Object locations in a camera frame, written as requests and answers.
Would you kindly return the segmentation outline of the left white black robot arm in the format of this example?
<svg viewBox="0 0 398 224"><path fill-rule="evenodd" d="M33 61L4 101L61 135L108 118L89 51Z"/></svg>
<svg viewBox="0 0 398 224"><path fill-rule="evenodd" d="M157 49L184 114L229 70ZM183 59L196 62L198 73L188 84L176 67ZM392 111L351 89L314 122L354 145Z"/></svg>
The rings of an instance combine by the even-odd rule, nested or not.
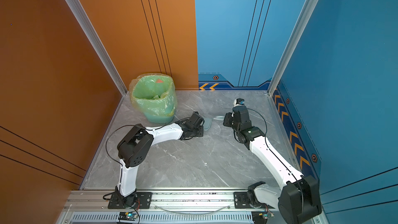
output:
<svg viewBox="0 0 398 224"><path fill-rule="evenodd" d="M134 125L117 146L120 178L113 197L117 199L118 204L123 208L137 207L138 168L144 162L152 146L166 141L184 141L202 137L204 122L204 118L198 112L193 112L188 118L161 127Z"/></svg>

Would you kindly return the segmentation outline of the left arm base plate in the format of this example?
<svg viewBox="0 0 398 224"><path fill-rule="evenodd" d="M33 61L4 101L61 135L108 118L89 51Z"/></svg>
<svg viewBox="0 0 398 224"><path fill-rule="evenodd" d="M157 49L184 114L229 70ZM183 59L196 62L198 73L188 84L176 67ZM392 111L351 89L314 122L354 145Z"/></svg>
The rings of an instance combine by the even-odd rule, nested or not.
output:
<svg viewBox="0 0 398 224"><path fill-rule="evenodd" d="M123 197L117 192L110 195L108 209L149 209L152 200L151 192L135 192Z"/></svg>

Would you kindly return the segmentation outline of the grey-blue hand brush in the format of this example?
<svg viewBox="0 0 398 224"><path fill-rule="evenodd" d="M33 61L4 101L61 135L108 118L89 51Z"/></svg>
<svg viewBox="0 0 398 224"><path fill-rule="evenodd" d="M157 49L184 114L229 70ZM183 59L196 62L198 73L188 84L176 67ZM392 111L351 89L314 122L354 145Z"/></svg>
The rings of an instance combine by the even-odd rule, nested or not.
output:
<svg viewBox="0 0 398 224"><path fill-rule="evenodd" d="M224 116L216 116L216 117L213 118L213 120L223 121L224 120Z"/></svg>

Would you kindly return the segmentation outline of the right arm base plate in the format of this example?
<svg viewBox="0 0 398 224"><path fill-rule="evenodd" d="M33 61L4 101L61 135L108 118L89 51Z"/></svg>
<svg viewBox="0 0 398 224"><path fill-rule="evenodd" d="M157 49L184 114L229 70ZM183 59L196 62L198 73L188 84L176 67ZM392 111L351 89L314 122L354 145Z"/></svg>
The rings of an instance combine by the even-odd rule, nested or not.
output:
<svg viewBox="0 0 398 224"><path fill-rule="evenodd" d="M255 194L251 191L238 191L233 193L234 206L237 209L243 208L273 208L271 205L260 203Z"/></svg>

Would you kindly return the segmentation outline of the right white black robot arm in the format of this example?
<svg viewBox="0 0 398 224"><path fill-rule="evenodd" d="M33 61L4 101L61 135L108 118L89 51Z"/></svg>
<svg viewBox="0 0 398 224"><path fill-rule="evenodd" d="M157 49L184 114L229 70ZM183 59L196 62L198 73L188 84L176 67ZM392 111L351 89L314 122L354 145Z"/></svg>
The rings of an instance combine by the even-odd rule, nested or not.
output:
<svg viewBox="0 0 398 224"><path fill-rule="evenodd" d="M223 125L233 129L236 140L263 162L278 183L277 188L262 181L250 185L247 198L252 207L277 207L287 224L302 224L322 213L319 181L304 176L272 146L266 134L252 125L246 106L235 104Z"/></svg>

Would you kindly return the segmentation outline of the grey-blue plastic dustpan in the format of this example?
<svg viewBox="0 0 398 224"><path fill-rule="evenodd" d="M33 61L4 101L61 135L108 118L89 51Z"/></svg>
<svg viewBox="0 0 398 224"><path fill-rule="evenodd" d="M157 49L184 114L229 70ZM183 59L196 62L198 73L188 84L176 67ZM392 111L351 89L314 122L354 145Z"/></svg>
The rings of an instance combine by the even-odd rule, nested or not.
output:
<svg viewBox="0 0 398 224"><path fill-rule="evenodd" d="M203 129L204 131L208 131L211 127L213 119L212 118L204 118Z"/></svg>

